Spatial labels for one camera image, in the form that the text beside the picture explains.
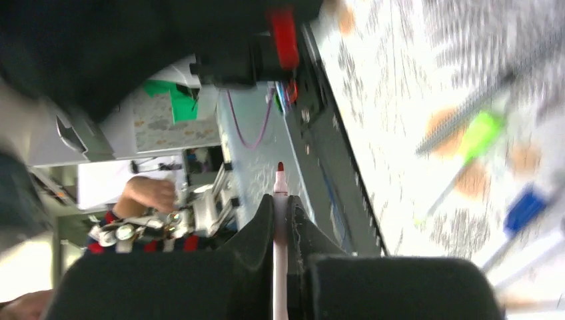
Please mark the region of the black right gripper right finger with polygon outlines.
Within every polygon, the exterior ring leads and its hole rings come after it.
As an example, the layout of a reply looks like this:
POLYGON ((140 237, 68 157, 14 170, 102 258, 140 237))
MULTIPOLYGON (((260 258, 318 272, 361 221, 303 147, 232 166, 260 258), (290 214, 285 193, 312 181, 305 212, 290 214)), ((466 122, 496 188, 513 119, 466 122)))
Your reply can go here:
POLYGON ((355 257, 288 198, 290 319, 503 319, 471 262, 441 257, 355 257))

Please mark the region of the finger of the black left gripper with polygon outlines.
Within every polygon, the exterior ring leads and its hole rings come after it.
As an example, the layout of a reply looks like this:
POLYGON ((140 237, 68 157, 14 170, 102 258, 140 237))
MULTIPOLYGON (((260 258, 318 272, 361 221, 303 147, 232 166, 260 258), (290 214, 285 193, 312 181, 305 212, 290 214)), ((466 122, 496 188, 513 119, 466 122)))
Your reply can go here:
POLYGON ((269 28, 320 1, 2 1, 1 76, 16 91, 104 119, 146 79, 205 47, 269 28))

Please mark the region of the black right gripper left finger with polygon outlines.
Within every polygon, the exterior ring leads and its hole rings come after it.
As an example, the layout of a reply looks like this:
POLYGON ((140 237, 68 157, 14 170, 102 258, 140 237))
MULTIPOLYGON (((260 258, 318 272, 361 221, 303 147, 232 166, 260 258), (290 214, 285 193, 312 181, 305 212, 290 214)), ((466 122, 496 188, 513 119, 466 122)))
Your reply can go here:
POLYGON ((103 253, 80 258, 44 317, 270 319, 274 200, 213 251, 103 253))

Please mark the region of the person hand in background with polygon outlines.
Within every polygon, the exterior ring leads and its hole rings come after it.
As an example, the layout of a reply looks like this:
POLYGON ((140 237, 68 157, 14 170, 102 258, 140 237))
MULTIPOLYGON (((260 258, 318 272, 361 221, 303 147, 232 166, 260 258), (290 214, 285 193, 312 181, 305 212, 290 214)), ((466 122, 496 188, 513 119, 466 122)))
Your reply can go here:
POLYGON ((140 217, 147 208, 161 213, 175 210, 175 184, 166 179, 136 176, 125 184, 113 213, 118 218, 140 217))

